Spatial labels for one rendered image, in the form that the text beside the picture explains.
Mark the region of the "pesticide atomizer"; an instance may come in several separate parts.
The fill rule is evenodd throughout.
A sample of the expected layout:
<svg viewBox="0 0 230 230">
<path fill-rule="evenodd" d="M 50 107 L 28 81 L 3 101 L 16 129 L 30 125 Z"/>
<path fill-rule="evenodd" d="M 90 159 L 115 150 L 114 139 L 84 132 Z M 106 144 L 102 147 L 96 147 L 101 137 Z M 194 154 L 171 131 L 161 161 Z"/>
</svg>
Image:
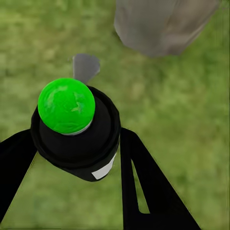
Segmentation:
<svg viewBox="0 0 230 230">
<path fill-rule="evenodd" d="M 109 97 L 86 83 L 101 70 L 95 57 L 73 56 L 72 78 L 54 80 L 42 90 L 31 119 L 39 154 L 85 181 L 110 172 L 120 142 L 119 111 Z"/>
</svg>

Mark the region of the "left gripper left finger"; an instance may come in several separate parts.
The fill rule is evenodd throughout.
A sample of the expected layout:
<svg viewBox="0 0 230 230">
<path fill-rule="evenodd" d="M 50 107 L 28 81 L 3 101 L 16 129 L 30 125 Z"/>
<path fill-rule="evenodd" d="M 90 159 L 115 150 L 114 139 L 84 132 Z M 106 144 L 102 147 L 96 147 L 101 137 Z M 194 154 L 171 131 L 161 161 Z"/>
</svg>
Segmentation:
<svg viewBox="0 0 230 230">
<path fill-rule="evenodd" d="M 37 151 L 31 129 L 0 143 L 0 224 Z"/>
</svg>

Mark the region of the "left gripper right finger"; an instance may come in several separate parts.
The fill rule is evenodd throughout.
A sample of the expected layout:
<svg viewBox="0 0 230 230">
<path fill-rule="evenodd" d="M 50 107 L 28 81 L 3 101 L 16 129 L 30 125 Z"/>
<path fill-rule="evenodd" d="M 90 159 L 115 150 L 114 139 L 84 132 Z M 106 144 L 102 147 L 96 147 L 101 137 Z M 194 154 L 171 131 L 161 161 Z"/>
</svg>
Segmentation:
<svg viewBox="0 0 230 230">
<path fill-rule="evenodd" d="M 139 136 L 120 132 L 124 230 L 201 230 Z M 133 160 L 150 214 L 139 211 Z"/>
</svg>

